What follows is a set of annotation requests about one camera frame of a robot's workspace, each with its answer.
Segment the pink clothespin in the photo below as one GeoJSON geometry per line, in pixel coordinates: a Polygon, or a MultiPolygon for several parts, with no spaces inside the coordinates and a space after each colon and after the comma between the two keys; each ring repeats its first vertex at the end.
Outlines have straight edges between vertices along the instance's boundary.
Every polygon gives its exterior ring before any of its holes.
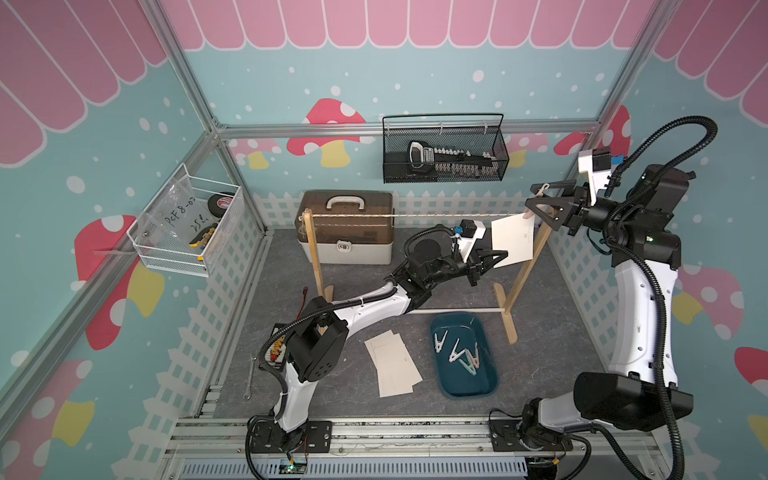
{"type": "Polygon", "coordinates": [[[546,192],[546,191],[547,191],[549,188],[550,188],[550,184],[549,184],[549,183],[544,183],[544,184],[542,184],[542,185],[539,187],[539,189],[537,190],[537,192],[536,192],[536,194],[535,194],[535,197],[536,197],[536,198],[540,198],[540,197],[542,197],[542,196],[545,194],[545,192],[546,192]]]}
{"type": "Polygon", "coordinates": [[[480,357],[479,357],[479,348],[478,344],[474,344],[474,351],[470,351],[469,349],[464,350],[465,356],[467,360],[473,365],[475,369],[478,369],[480,367],[480,357]]]}

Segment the green clothespin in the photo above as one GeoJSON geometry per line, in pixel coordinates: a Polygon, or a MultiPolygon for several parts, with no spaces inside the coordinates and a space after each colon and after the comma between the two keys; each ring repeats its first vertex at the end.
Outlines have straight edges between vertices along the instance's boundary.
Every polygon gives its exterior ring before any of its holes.
{"type": "Polygon", "coordinates": [[[476,375],[477,370],[480,367],[479,354],[473,355],[468,349],[464,349],[463,353],[458,357],[458,362],[471,374],[476,375]]]}

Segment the white clothespin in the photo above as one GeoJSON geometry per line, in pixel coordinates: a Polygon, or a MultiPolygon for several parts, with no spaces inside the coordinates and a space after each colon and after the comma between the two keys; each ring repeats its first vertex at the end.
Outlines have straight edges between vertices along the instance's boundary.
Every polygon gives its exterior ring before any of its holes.
{"type": "Polygon", "coordinates": [[[458,349],[459,343],[460,343],[460,339],[457,338],[455,343],[454,343],[454,345],[453,345],[453,348],[452,348],[452,350],[451,350],[451,352],[449,354],[449,357],[448,357],[448,362],[449,363],[453,363],[453,362],[457,361],[463,355],[463,350],[459,350],[458,349]]]}
{"type": "Polygon", "coordinates": [[[439,355],[444,347],[445,341],[447,338],[447,330],[446,329],[440,329],[436,330],[433,333],[433,344],[434,344],[434,352],[436,355],[439,355]]]}

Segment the white postcard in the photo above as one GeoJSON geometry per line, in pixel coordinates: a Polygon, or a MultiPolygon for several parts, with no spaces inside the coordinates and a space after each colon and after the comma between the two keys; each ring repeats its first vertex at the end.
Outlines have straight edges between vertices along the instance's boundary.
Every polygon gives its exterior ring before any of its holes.
{"type": "Polygon", "coordinates": [[[381,348],[381,353],[387,361],[387,370],[400,385],[413,387],[423,380],[399,334],[392,336],[390,342],[381,348]]]}
{"type": "Polygon", "coordinates": [[[382,398],[413,392],[410,363],[399,344],[388,344],[375,349],[382,398]]]}
{"type": "Polygon", "coordinates": [[[506,251],[507,257],[495,268],[502,268],[533,258],[535,220],[533,214],[521,213],[491,222],[492,247],[506,251]]]}
{"type": "Polygon", "coordinates": [[[377,371],[381,398],[409,394],[423,378],[401,336],[386,331],[365,342],[377,371]]]}
{"type": "Polygon", "coordinates": [[[380,386],[392,390],[396,386],[397,345],[394,333],[389,330],[365,341],[366,348],[377,369],[380,386]]]}

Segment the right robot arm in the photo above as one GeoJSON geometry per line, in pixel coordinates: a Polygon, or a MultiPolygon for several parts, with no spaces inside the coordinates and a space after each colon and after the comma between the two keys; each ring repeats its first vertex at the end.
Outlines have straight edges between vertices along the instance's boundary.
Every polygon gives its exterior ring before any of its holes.
{"type": "Polygon", "coordinates": [[[601,235],[600,251],[611,258],[618,286],[618,337],[607,371],[583,372],[572,391],[535,398],[523,409],[516,429],[528,449],[555,446],[581,432],[599,433],[636,479],[636,467],[611,433],[612,428],[651,432],[665,428],[670,440],[669,478],[685,474],[679,419],[694,406],[692,395],[679,388],[671,348],[673,290],[682,266],[681,239],[668,231],[676,206],[694,172],[680,164],[707,147],[718,133],[706,116],[684,116],[652,133],[622,163],[612,162],[607,147],[579,155],[584,184],[574,180],[531,187],[525,205],[552,230],[580,229],[601,235]],[[650,164],[622,201],[612,199],[623,173],[664,134],[683,126],[700,126],[703,137],[664,164],[650,164]],[[553,187],[559,195],[550,196],[553,187]]]}

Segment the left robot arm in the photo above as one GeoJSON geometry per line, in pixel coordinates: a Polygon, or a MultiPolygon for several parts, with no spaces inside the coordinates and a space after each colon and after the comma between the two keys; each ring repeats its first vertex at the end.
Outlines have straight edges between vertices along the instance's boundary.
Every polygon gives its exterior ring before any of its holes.
{"type": "Polygon", "coordinates": [[[252,417],[248,428],[262,423],[285,435],[303,431],[316,387],[338,364],[348,338],[417,309],[444,282],[465,277],[476,286],[508,257],[506,250],[479,246],[484,236],[479,221],[464,220],[458,227],[438,224],[405,241],[404,260],[381,288],[339,302],[312,299],[257,352],[258,368],[279,382],[280,393],[270,412],[252,417]]]}

